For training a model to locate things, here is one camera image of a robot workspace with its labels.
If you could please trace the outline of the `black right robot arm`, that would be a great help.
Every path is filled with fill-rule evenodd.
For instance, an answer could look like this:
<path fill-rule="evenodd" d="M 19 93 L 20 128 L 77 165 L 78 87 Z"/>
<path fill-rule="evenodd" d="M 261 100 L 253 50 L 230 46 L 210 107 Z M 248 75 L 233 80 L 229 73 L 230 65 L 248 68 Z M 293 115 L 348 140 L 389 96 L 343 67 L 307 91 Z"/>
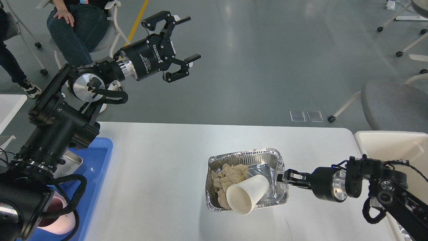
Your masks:
<path fill-rule="evenodd" d="M 426 241 L 427 204 L 408 191 L 407 175 L 396 170 L 402 165 L 416 170 L 409 161 L 382 161 L 349 157 L 330 167 L 318 167 L 312 173 L 288 169 L 277 175 L 279 182 L 311 190 L 319 199 L 342 203 L 358 198 L 362 181 L 368 180 L 368 198 L 362 213 L 368 223 L 379 223 L 389 213 L 416 241 Z"/>

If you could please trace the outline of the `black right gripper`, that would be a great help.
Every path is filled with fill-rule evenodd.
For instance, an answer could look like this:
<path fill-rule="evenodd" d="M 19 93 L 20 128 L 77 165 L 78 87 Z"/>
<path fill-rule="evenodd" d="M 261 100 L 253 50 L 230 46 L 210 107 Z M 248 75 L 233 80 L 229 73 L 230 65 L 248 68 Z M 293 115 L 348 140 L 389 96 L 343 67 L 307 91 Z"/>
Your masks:
<path fill-rule="evenodd" d="M 322 200 L 342 203 L 348 197 L 345 190 L 346 172 L 339 168 L 318 167 L 311 174 L 287 169 L 277 174 L 277 182 L 299 188 L 311 188 L 313 194 Z"/>

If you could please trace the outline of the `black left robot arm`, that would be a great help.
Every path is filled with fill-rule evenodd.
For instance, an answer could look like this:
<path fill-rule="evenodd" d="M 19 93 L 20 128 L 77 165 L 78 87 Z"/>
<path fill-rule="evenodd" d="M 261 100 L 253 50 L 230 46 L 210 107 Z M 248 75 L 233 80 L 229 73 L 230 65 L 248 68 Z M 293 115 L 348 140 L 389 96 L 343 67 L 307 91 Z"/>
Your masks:
<path fill-rule="evenodd" d="M 154 31 L 164 20 L 159 34 L 122 47 L 117 58 L 82 67 L 65 64 L 59 70 L 29 110 L 35 131 L 1 173 L 2 241 L 27 240 L 42 219 L 75 212 L 87 180 L 81 174 L 54 178 L 58 165 L 65 164 L 63 154 L 68 148 L 86 149 L 98 136 L 96 119 L 104 103 L 127 102 L 126 92 L 108 90 L 108 84 L 126 76 L 140 81 L 160 71 L 168 83 L 189 75 L 193 61 L 201 56 L 177 59 L 170 37 L 175 26 L 190 19 L 161 11 L 141 22 Z"/>

